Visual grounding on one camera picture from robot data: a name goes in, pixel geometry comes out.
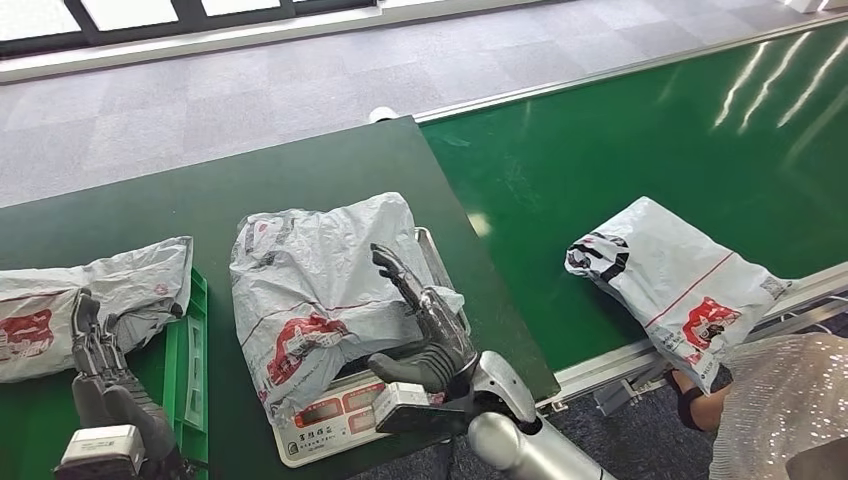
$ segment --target digital scale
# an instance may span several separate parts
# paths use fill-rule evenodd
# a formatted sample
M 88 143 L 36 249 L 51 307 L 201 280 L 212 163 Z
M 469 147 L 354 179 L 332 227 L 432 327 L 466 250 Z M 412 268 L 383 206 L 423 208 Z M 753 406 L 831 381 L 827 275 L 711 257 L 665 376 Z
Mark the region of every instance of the digital scale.
M 430 232 L 416 227 L 415 234 L 433 283 L 453 288 Z M 462 310 L 459 317 L 470 333 Z M 371 408 L 384 388 L 385 384 L 367 369 L 334 380 L 324 396 L 295 415 L 285 428 L 273 427 L 280 460 L 289 468 L 297 468 L 385 437 L 387 434 L 375 429 Z M 431 400 L 438 403 L 441 399 L 437 396 Z

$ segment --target silver robotic arm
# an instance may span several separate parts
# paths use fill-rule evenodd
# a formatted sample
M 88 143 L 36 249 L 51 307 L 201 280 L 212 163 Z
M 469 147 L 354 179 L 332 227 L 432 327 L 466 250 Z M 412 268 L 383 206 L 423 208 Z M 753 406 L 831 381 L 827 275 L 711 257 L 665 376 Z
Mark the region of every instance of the silver robotic arm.
M 374 263 L 417 313 L 428 341 L 403 361 L 376 354 L 371 370 L 389 386 L 374 401 L 377 430 L 467 434 L 472 450 L 516 480 L 615 480 L 536 411 L 530 389 L 496 352 L 474 351 L 458 317 L 423 287 L 391 250 L 372 245 Z M 430 405 L 425 392 L 445 392 Z

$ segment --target scale display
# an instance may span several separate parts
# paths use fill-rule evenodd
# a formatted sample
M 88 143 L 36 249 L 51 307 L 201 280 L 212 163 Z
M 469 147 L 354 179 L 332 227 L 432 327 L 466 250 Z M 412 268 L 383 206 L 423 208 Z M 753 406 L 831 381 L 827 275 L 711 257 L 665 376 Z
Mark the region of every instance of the scale display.
M 377 377 L 367 375 L 303 409 L 286 428 L 274 429 L 280 459 L 295 468 L 384 437 L 374 429 L 371 409 L 384 388 Z

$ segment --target plastic mailer bag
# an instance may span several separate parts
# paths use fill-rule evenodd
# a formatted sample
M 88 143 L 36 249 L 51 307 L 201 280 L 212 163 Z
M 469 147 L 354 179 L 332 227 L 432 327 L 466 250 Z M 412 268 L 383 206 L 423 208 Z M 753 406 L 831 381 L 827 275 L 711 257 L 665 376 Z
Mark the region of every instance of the plastic mailer bag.
M 392 249 L 425 285 L 432 276 L 397 193 L 331 210 L 250 215 L 230 273 L 236 333 L 268 421 L 279 427 L 320 398 L 348 362 L 421 340 L 415 315 L 371 262 Z M 441 289 L 455 311 L 462 296 Z
M 725 351 L 792 285 L 647 197 L 574 242 L 565 269 L 627 307 L 657 350 L 707 395 Z
M 124 352 L 144 346 L 188 307 L 191 237 L 171 238 L 71 268 L 0 271 L 0 382 L 59 372 L 74 365 L 75 296 L 88 288 L 101 322 L 120 316 Z

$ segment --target robotic arm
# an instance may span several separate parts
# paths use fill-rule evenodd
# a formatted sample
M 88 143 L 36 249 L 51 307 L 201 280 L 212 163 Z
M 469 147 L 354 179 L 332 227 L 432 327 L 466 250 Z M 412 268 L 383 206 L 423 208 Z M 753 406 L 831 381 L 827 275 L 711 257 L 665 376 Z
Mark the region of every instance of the robotic arm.
M 57 480 L 189 480 L 193 466 L 183 460 L 165 412 L 147 395 L 127 367 L 114 334 L 118 317 L 101 328 L 100 303 L 79 293 L 72 319 L 72 389 L 83 427 L 71 438 Z
M 404 361 L 372 355 L 369 368 L 388 384 L 374 401 L 377 431 L 420 429 L 467 434 L 472 450 L 516 480 L 615 480 L 536 412 L 530 389 L 498 353 L 478 354 L 444 300 L 423 287 L 389 249 L 371 245 L 380 275 L 417 314 L 427 346 Z M 446 393 L 430 405 L 426 392 Z

